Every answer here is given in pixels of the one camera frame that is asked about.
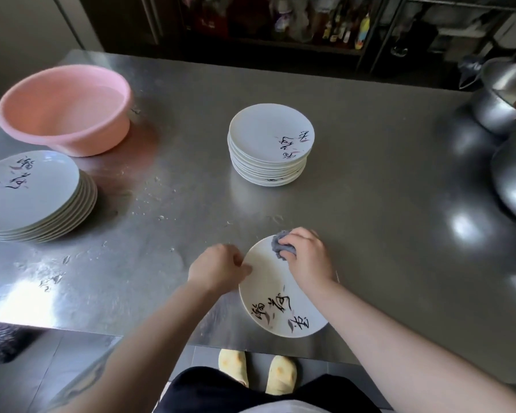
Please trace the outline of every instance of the forearm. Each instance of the forearm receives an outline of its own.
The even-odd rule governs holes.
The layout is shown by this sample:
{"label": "forearm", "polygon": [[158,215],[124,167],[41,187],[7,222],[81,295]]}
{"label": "forearm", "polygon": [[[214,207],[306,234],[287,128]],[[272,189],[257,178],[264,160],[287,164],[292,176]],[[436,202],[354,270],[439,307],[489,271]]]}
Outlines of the forearm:
{"label": "forearm", "polygon": [[151,412],[191,333],[217,298],[192,282],[179,287],[110,356],[58,394],[48,411]]}
{"label": "forearm", "polygon": [[516,394],[334,282],[309,296],[399,413],[516,413]]}

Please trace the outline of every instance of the black shorts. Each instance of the black shorts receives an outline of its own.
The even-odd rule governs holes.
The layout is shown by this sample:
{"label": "black shorts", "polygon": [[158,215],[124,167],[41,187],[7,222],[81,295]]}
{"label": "black shorts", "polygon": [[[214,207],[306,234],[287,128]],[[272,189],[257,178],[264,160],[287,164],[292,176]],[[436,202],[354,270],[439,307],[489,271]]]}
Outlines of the black shorts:
{"label": "black shorts", "polygon": [[192,367],[179,374],[162,398],[157,413],[238,413],[280,400],[300,400],[331,413],[379,413],[380,410],[350,380],[322,375],[292,394],[272,396],[251,390],[229,375],[209,367]]}

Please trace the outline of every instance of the person's left hand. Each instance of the person's left hand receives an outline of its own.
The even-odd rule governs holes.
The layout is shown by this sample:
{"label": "person's left hand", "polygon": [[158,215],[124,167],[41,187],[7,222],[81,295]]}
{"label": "person's left hand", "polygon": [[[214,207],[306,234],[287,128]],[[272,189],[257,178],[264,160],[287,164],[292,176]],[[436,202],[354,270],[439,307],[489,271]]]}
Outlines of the person's left hand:
{"label": "person's left hand", "polygon": [[235,245],[218,244],[206,249],[191,264],[187,282],[219,297],[237,288],[252,270],[250,265],[243,265],[243,255]]}

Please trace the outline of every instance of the tattoo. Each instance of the tattoo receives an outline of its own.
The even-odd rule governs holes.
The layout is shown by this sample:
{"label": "tattoo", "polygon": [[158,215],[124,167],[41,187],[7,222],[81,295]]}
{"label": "tattoo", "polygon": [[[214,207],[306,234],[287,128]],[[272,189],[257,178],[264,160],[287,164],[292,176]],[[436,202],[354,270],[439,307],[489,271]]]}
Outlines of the tattoo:
{"label": "tattoo", "polygon": [[52,399],[42,413],[51,412],[68,405],[76,396],[81,395],[84,391],[96,384],[103,375],[105,365],[107,364],[112,352],[113,348],[108,350],[101,358],[91,364],[73,381],[67,384],[67,386]]}

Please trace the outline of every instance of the pink plastic basin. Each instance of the pink plastic basin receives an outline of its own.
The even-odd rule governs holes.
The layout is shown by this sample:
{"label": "pink plastic basin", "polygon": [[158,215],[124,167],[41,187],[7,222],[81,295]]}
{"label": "pink plastic basin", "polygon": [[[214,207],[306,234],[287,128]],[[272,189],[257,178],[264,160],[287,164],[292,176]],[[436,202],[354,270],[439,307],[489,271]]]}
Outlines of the pink plastic basin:
{"label": "pink plastic basin", "polygon": [[94,65],[66,65],[15,84],[0,100],[0,127],[12,138],[70,156],[90,156],[127,135],[130,85]]}

